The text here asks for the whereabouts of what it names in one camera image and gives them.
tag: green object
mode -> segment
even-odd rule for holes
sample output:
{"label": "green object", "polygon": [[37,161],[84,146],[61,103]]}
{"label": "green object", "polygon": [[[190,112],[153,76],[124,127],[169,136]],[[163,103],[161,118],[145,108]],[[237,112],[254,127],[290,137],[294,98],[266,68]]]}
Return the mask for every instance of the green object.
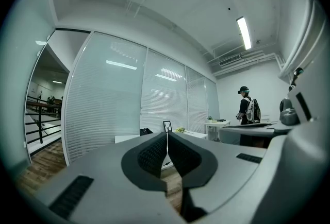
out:
{"label": "green object", "polygon": [[177,128],[177,129],[176,129],[176,132],[181,132],[181,133],[183,133],[183,132],[185,132],[185,128],[184,128],[184,127]]}

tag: air vent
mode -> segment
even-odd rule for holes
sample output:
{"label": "air vent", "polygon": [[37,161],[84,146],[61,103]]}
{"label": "air vent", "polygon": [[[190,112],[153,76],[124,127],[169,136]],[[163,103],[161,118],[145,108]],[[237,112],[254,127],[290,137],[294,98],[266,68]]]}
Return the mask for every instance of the air vent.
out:
{"label": "air vent", "polygon": [[240,59],[241,59],[241,56],[240,55],[235,55],[233,57],[227,58],[226,60],[220,61],[219,62],[219,65],[220,66],[228,65],[228,64],[233,63],[235,61],[238,61]]}

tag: white wall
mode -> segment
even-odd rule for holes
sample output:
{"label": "white wall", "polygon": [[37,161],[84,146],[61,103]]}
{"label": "white wall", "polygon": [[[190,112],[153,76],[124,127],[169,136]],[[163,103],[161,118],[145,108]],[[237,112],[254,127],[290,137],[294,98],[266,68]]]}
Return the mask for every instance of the white wall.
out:
{"label": "white wall", "polygon": [[242,96],[237,92],[241,86],[247,86],[251,98],[258,100],[261,115],[270,115],[270,121],[278,120],[279,104],[287,96],[289,88],[277,77],[278,73],[278,65],[273,60],[217,80],[220,118],[231,120],[231,125],[239,125],[235,116],[239,112]]}
{"label": "white wall", "polygon": [[70,72],[73,61],[87,36],[88,33],[85,32],[56,30],[48,41],[51,48],[49,52],[64,70]]}
{"label": "white wall", "polygon": [[206,60],[188,42],[156,21],[101,2],[85,1],[59,20],[58,27],[95,30],[128,39],[173,58],[215,82]]}
{"label": "white wall", "polygon": [[49,0],[16,0],[0,32],[0,155],[15,177],[29,163],[24,148],[25,97],[37,53],[36,41],[54,31]]}
{"label": "white wall", "polygon": [[35,84],[37,84],[37,92],[36,92],[36,98],[39,97],[40,92],[42,91],[41,99],[47,100],[48,97],[53,96],[53,83],[51,81],[47,81],[46,79],[43,79],[42,77],[38,77],[36,75],[32,76],[31,81]]}
{"label": "white wall", "polygon": [[57,99],[61,99],[64,95],[65,84],[54,83],[53,96]]}
{"label": "white wall", "polygon": [[[34,87],[37,86],[35,96],[31,93],[31,84]],[[31,83],[29,86],[29,96],[38,98],[40,92],[42,91],[41,99],[47,100],[48,97],[55,97],[56,99],[61,99],[64,94],[65,84],[53,83],[52,80],[47,80],[42,76],[33,75],[31,79]]]}

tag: person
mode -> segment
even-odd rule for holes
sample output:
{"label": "person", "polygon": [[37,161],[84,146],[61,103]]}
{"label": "person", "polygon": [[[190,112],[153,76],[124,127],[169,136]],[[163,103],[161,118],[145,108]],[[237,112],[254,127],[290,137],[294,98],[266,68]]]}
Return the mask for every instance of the person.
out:
{"label": "person", "polygon": [[240,90],[238,91],[238,94],[241,94],[243,99],[241,100],[241,105],[239,108],[239,115],[238,119],[242,119],[241,125],[245,124],[251,124],[252,122],[248,121],[248,118],[246,117],[246,110],[248,109],[249,102],[251,101],[251,98],[249,97],[249,88],[246,86],[242,86]]}
{"label": "person", "polygon": [[[243,99],[241,100],[241,105],[239,107],[239,114],[237,115],[238,119],[242,119],[241,125],[252,124],[253,122],[249,121],[246,117],[246,110],[248,109],[249,102],[251,102],[251,98],[249,96],[250,90],[246,86],[242,86],[238,91],[238,94],[241,94]],[[240,145],[242,146],[253,146],[253,147],[263,147],[263,138],[249,136],[249,135],[241,135]]]}

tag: baseball cap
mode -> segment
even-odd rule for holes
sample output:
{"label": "baseball cap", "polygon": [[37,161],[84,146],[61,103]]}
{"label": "baseball cap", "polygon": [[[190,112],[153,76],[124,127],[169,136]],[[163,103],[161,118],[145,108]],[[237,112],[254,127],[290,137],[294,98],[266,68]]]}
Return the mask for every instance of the baseball cap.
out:
{"label": "baseball cap", "polygon": [[238,94],[240,94],[241,92],[249,92],[249,88],[246,86],[242,86],[241,89],[238,91]]}

